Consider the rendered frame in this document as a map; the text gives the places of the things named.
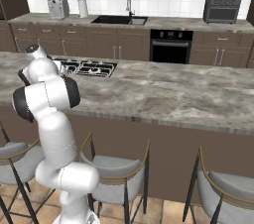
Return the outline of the black gas hob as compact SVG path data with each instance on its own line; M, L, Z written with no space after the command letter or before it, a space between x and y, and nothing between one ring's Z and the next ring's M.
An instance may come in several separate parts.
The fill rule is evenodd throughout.
M59 61L70 74L99 77L110 77L117 66L116 62L91 59L56 58L56 61Z

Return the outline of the black built-in oven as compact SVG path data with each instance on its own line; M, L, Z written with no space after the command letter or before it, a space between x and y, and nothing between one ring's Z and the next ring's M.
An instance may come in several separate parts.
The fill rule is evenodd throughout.
M188 64L193 31L151 30L150 61Z

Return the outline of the brown base cupboards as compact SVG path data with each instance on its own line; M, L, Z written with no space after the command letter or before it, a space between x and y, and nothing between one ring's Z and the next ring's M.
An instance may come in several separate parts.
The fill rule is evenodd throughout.
M10 23L14 50L38 44L49 55L150 61L150 29L74 24ZM193 31L189 63L242 67L247 65L254 34Z

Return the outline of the black sink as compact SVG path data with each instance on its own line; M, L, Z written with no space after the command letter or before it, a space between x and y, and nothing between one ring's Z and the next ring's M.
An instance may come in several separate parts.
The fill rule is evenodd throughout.
M100 15L93 20L97 24L145 25L147 17Z

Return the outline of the grey bar stool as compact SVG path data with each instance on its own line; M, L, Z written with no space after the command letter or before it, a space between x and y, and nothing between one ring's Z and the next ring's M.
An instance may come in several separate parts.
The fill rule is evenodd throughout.
M97 213L103 203L118 204L124 208L125 224L133 224L140 205L143 213L147 210L150 142L147 142L144 159L128 160L109 156L100 156L95 153L92 133L89 133L82 144L79 160L91 165L99 171L99 185L88 194L88 205L94 210L93 203L98 202ZM141 185L144 185L143 194L134 212L130 217L129 203L138 196Z
M5 205L2 196L0 195L0 208L2 209L9 224L14 224L11 218L12 215L31 218L34 224L39 224L37 213L48 201L55 190L52 189L38 209L35 210L32 207L25 187L27 187L28 191L31 191L29 182L35 177L38 164L45 158L43 149L39 146L39 141L34 142L32 145L24 142L11 142L1 122L0 130L6 141L5 146L0 147L0 186L3 184L17 186L9 206ZM11 211L18 192L21 192L22 194L29 211L28 215Z
M207 171L202 148L198 148L185 203L183 221L192 207L197 184L198 197L209 224L254 224L254 178Z

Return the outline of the chrome tap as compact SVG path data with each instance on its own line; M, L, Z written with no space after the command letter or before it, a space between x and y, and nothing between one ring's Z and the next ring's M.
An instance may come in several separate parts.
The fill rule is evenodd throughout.
M129 13L129 17L135 15L135 11L132 10L132 0L127 0L126 11Z

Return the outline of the white paper towel roll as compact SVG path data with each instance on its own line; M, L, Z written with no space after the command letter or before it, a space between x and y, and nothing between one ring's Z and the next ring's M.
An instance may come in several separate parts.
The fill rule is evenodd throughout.
M78 2L79 17L86 18L88 16L86 0L77 0L77 2Z

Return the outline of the grey toaster oven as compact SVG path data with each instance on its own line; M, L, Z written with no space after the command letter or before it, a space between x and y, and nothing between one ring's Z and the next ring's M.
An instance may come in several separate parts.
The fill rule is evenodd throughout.
M235 24L241 0L205 0L203 20L209 23Z

